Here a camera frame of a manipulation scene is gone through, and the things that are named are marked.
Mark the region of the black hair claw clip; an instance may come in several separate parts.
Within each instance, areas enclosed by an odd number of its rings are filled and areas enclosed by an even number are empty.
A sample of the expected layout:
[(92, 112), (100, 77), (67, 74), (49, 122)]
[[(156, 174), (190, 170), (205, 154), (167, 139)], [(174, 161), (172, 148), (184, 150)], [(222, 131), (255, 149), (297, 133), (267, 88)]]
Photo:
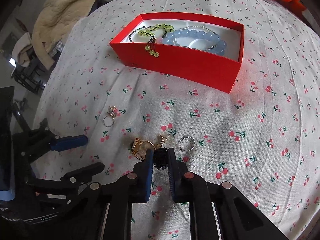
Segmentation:
[(153, 166), (158, 170), (165, 170), (168, 166), (168, 149), (161, 147), (153, 154)]

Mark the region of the red open jewelry box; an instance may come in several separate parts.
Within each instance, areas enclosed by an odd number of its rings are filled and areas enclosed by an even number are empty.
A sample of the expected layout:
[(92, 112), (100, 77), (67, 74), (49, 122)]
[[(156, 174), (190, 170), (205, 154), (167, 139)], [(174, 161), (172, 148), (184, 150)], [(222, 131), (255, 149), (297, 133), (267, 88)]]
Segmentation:
[[(169, 24), (175, 29), (206, 27), (226, 42), (224, 55), (206, 52), (213, 42), (180, 37), (171, 45), (155, 42), (150, 46), (158, 56), (146, 50), (148, 38), (134, 37), (142, 26)], [(110, 43), (126, 66), (170, 74), (230, 93), (242, 65), (245, 27), (225, 18), (190, 12), (152, 12), (134, 18)]]

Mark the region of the cherry print bed sheet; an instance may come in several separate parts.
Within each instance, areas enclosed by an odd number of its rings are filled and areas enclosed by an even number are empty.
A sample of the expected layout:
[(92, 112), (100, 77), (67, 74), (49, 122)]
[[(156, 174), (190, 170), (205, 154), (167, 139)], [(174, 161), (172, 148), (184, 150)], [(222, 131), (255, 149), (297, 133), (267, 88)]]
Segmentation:
[[(231, 93), (125, 67), (109, 43), (144, 12), (214, 15), (245, 27), (244, 61)], [(72, 29), (37, 108), (60, 136), (88, 145), (50, 152), (36, 175), (57, 180), (101, 161), (107, 184), (129, 173), (135, 138), (167, 147), (206, 181), (231, 182), (289, 239), (319, 221), (319, 36), (266, 0), (115, 0)]]

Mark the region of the small gold star earring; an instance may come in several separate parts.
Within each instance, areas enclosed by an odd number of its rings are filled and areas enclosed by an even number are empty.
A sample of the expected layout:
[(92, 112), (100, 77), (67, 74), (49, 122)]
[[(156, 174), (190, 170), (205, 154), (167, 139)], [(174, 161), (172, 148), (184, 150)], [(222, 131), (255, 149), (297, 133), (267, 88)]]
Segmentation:
[(167, 142), (169, 139), (170, 135), (160, 135), (160, 141), (156, 144), (156, 149), (162, 148), (163, 145)]

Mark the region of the beige quilted blanket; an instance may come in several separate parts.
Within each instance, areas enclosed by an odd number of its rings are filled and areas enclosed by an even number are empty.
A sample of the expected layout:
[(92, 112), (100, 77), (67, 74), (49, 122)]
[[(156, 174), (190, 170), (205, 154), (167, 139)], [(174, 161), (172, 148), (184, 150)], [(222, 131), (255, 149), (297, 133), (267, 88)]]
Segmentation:
[(27, 50), (33, 49), (40, 62), (50, 69), (54, 60), (50, 52), (59, 42), (65, 43), (78, 20), (89, 15), (96, 0), (46, 0), (34, 24), (25, 31), (12, 51), (17, 64), (27, 67)]

